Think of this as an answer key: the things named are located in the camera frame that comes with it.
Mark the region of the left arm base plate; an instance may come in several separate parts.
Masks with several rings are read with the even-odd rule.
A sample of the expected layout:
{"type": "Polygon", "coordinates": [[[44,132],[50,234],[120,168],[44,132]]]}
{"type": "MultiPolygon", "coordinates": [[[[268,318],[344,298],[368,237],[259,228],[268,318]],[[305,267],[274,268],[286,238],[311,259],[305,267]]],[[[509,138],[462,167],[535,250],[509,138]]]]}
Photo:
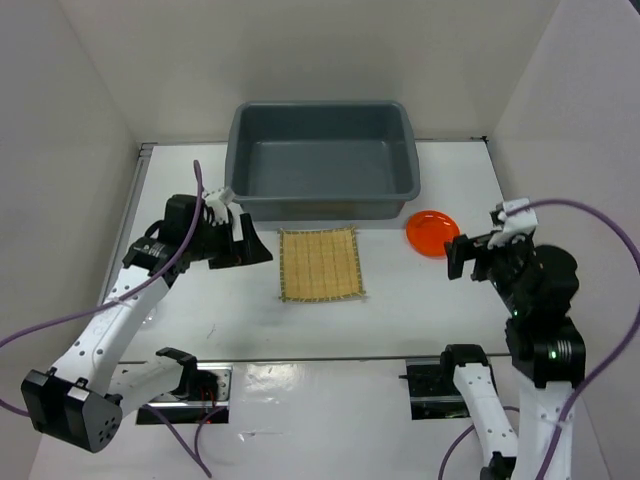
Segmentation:
{"type": "Polygon", "coordinates": [[[201,362],[194,390],[182,399],[163,393],[148,405],[158,410],[173,425],[227,424],[233,366],[231,363],[201,362]]]}

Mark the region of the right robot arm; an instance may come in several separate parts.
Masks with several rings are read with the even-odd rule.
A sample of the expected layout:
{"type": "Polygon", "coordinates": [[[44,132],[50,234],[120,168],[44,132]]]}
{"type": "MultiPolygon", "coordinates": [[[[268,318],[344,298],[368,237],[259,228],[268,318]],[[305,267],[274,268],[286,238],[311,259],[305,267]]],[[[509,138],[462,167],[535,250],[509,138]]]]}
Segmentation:
{"type": "Polygon", "coordinates": [[[495,387],[492,367],[475,344],[442,352],[438,381],[460,393],[481,443],[482,479],[571,476],[571,421],[567,405],[585,378],[586,347],[568,315],[579,288],[577,262],[565,250],[518,234],[492,247],[489,236],[459,235],[446,243],[449,279],[473,261],[472,279],[489,281],[509,311],[505,337],[519,385],[519,426],[512,427],[495,387]]]}

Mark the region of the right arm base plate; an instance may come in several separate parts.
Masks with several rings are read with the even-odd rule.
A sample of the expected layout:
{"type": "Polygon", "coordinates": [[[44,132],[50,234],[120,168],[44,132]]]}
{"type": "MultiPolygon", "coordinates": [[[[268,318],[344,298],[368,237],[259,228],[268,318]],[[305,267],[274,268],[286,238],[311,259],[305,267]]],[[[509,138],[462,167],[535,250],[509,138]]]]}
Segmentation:
{"type": "Polygon", "coordinates": [[[463,396],[446,376],[440,358],[410,358],[405,365],[406,373],[399,378],[407,382],[413,420],[470,417],[463,396]]]}

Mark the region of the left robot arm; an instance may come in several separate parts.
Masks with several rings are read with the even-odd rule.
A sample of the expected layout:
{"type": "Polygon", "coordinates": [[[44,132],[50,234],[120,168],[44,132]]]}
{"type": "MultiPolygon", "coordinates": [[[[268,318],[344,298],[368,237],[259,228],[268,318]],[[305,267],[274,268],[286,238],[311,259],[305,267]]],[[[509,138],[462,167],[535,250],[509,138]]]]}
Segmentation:
{"type": "Polygon", "coordinates": [[[30,371],[21,392],[34,428],[91,453],[103,450],[122,419],[162,394],[188,399],[217,389],[217,378],[195,355],[162,347],[136,370],[119,362],[132,339],[194,262],[212,269],[272,260],[247,213],[233,213],[234,194],[177,194],[123,259],[105,310],[45,372],[30,371]]]}

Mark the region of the bamboo mat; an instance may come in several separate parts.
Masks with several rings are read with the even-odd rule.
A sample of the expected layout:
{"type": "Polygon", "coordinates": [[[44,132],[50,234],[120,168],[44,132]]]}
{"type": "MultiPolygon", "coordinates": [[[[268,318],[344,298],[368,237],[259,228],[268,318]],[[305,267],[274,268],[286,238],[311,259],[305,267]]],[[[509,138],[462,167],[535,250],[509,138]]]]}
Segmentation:
{"type": "Polygon", "coordinates": [[[280,300],[325,303],[365,295],[356,228],[279,231],[280,300]]]}

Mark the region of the orange plastic plate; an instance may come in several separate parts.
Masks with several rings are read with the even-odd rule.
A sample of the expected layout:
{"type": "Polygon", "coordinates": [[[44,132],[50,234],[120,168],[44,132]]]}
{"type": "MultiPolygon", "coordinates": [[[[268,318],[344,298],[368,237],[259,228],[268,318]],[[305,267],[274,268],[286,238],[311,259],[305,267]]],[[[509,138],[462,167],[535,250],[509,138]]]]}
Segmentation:
{"type": "Polygon", "coordinates": [[[458,236],[460,230],[448,215],[435,210],[423,210],[408,219],[405,234],[417,253],[429,258],[442,258],[446,256],[445,244],[458,236]]]}

